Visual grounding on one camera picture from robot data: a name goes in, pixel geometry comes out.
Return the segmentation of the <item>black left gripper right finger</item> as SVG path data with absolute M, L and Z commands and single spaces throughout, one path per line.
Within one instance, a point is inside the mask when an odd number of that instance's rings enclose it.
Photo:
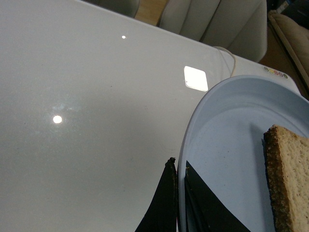
M 193 166 L 185 168 L 186 230 L 188 232 L 248 232 L 207 186 Z

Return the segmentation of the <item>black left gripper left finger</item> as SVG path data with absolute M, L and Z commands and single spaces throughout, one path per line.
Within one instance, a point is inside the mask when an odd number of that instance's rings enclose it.
M 165 163 L 153 199 L 137 232 L 175 232 L 178 215 L 178 176 L 175 158 Z

